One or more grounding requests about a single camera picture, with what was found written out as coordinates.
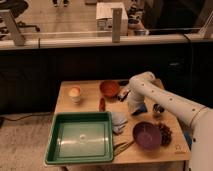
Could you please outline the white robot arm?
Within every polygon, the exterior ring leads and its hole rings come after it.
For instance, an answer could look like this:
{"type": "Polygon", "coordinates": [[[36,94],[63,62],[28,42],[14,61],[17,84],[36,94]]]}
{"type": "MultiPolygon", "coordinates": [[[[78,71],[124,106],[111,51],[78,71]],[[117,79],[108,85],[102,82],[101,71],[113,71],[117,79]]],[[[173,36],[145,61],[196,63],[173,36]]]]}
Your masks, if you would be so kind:
{"type": "Polygon", "coordinates": [[[155,80],[149,71],[131,77],[128,104],[136,108],[148,97],[184,122],[193,130],[190,171],[213,171],[213,109],[159,88],[155,80]]]}

